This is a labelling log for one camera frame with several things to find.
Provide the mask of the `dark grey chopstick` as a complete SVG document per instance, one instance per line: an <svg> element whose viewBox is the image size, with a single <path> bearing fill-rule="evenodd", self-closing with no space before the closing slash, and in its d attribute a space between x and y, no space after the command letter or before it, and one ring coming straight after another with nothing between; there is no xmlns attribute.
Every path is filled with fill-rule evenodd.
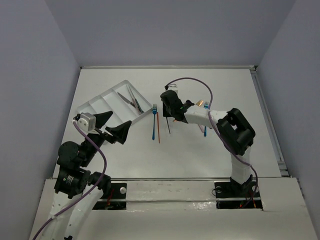
<svg viewBox="0 0 320 240"><path fill-rule="evenodd" d="M169 134L171 134L168 117L165 117Z"/></svg>

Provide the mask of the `orange chopstick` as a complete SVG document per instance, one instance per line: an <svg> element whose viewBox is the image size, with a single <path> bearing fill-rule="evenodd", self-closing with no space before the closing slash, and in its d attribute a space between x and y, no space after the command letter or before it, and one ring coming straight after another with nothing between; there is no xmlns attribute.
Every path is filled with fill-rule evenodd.
<svg viewBox="0 0 320 240"><path fill-rule="evenodd" d="M159 112L156 113L156 121L157 121L157 137L158 137L158 143L161 143L160 138L160 122L159 122Z"/></svg>

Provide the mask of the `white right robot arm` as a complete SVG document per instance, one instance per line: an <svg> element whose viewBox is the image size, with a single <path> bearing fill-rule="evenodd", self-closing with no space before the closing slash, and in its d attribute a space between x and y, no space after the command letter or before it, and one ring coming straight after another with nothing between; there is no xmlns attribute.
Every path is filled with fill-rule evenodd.
<svg viewBox="0 0 320 240"><path fill-rule="evenodd" d="M246 195L253 180L250 164L251 146L256 133L242 112L210 110L187 100L183 103L178 94L167 90L160 95L163 108L178 122L197 124L215 131L231 155L231 176L227 191L234 196Z"/></svg>

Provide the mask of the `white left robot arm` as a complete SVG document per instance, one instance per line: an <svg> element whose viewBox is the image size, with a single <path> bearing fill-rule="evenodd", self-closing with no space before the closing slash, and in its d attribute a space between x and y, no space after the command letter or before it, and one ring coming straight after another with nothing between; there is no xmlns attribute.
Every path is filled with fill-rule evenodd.
<svg viewBox="0 0 320 240"><path fill-rule="evenodd" d="M53 202L47 221L35 233L37 240L75 240L91 210L100 199L106 199L106 207L123 208L112 203L113 199L125 199L126 183L113 183L106 175L107 159L101 150L104 142L124 144L132 121L116 127L105 124L112 111L91 114L78 113L72 124L84 137L77 144L64 142L58 149L58 176L54 185Z"/></svg>

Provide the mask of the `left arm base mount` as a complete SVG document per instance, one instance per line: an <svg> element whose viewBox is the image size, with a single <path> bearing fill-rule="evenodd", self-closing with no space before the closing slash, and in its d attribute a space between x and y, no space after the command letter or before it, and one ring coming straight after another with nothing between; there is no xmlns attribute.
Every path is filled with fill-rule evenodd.
<svg viewBox="0 0 320 240"><path fill-rule="evenodd" d="M110 190L102 195L93 210L126 210L127 188L126 181L112 181Z"/></svg>

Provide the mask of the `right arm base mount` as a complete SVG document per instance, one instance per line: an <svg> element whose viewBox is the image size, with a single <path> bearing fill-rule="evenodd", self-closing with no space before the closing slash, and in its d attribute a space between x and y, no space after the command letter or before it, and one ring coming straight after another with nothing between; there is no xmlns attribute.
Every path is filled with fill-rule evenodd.
<svg viewBox="0 0 320 240"><path fill-rule="evenodd" d="M253 181L245 190L234 190L229 181L214 183L211 194L216 199L218 210L235 209L263 209L259 188L256 190L256 182Z"/></svg>

